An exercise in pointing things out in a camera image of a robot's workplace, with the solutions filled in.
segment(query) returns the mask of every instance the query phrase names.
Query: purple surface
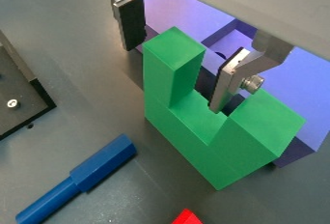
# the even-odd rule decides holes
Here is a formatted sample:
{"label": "purple surface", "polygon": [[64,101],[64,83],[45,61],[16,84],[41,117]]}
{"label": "purple surface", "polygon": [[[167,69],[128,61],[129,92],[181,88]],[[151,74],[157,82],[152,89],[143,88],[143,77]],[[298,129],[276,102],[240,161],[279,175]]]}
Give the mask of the purple surface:
{"label": "purple surface", "polygon": [[[207,49],[201,66],[215,75],[223,59],[249,42],[255,29],[196,0],[144,0],[147,25],[152,35],[176,26]],[[281,66],[261,73],[263,88],[307,121],[287,147],[279,166],[316,151],[330,129],[330,64],[300,48],[295,48]]]}
{"label": "purple surface", "polygon": [[144,0],[145,22],[161,33],[173,25],[201,42],[235,19],[197,0]]}

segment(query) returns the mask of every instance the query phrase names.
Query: green block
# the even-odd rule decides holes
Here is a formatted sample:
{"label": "green block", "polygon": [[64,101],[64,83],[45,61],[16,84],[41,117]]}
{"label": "green block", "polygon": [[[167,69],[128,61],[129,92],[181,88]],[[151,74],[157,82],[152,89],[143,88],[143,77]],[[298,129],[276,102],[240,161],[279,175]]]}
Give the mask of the green block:
{"label": "green block", "polygon": [[216,189],[273,161],[304,120],[260,90],[229,117],[193,90],[203,46],[177,28],[143,45],[144,115]]}

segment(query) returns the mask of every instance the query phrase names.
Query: dark gray floor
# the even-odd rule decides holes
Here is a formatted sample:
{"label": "dark gray floor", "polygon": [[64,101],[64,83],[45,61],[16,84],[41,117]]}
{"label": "dark gray floor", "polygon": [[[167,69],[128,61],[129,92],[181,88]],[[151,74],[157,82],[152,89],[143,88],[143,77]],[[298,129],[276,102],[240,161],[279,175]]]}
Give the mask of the dark gray floor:
{"label": "dark gray floor", "polygon": [[46,223],[169,223],[183,208],[205,224],[330,223],[330,137],[216,192],[144,120],[141,57],[121,49],[109,0],[0,0],[0,29],[57,105],[0,142],[1,224],[123,132],[137,157]]}

